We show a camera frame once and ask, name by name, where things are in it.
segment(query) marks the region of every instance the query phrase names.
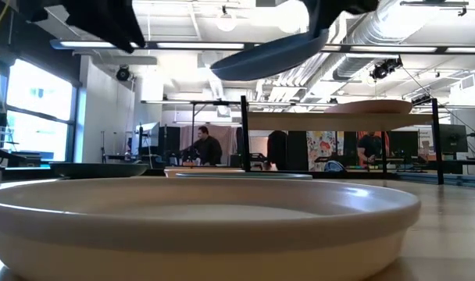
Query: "poster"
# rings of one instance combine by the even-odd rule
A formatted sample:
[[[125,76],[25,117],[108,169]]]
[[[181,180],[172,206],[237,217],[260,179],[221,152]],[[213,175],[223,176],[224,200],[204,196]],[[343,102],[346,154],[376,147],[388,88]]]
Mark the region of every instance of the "poster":
[[[339,155],[343,155],[344,132],[307,131],[307,153],[310,172],[324,171],[325,162],[316,162],[316,160],[318,158],[330,157],[336,151]]]

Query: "plate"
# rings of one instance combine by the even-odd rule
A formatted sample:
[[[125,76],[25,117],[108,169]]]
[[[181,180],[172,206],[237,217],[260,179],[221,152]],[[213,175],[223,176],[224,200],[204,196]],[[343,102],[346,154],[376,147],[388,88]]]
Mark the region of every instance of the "plate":
[[[177,173],[185,178],[220,178],[220,179],[264,179],[264,180],[312,180],[310,175],[292,173]]]
[[[61,180],[0,190],[0,260],[30,281],[361,280],[419,209],[313,180]]]
[[[100,163],[50,163],[50,168],[59,176],[70,179],[94,179],[140,176],[148,165],[100,164]]]
[[[325,113],[396,113],[408,114],[413,109],[409,101],[399,100],[374,100],[354,101],[335,105],[324,110]]]
[[[329,30],[319,37],[311,33],[283,37],[221,59],[210,69],[221,80],[250,81],[276,75],[299,66],[326,44]]]
[[[175,177],[178,173],[243,173],[244,170],[238,168],[219,168],[219,167],[166,167],[166,177]]]

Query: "spotlight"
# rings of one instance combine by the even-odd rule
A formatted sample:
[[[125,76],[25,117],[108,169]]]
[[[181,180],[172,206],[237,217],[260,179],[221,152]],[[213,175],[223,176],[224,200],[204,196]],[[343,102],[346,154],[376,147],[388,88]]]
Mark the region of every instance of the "spotlight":
[[[375,65],[370,77],[374,80],[382,80],[399,67],[402,67],[401,56],[397,59],[385,59],[384,62]]]
[[[430,96],[430,94],[421,94],[418,97],[411,99],[411,103],[413,106],[422,105],[429,103],[431,99],[432,97]]]
[[[116,78],[118,81],[128,81],[130,76],[131,73],[128,66],[120,66],[120,69],[116,73]]]
[[[466,15],[466,7],[462,7],[462,12],[458,12],[458,16],[465,16]]]

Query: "person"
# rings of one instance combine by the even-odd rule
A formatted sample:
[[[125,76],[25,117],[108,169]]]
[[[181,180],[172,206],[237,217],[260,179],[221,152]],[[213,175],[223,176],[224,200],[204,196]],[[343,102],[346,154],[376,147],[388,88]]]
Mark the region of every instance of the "person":
[[[222,147],[220,142],[215,137],[209,135],[206,126],[198,128],[198,140],[194,142],[193,147],[198,152],[202,165],[217,165],[221,163]]]
[[[267,138],[267,165],[269,169],[270,164],[275,164],[277,170],[288,170],[287,161],[288,152],[288,135],[280,130],[273,131]]]
[[[357,155],[365,163],[373,164],[376,157],[381,156],[381,138],[375,132],[368,132],[357,144]]]

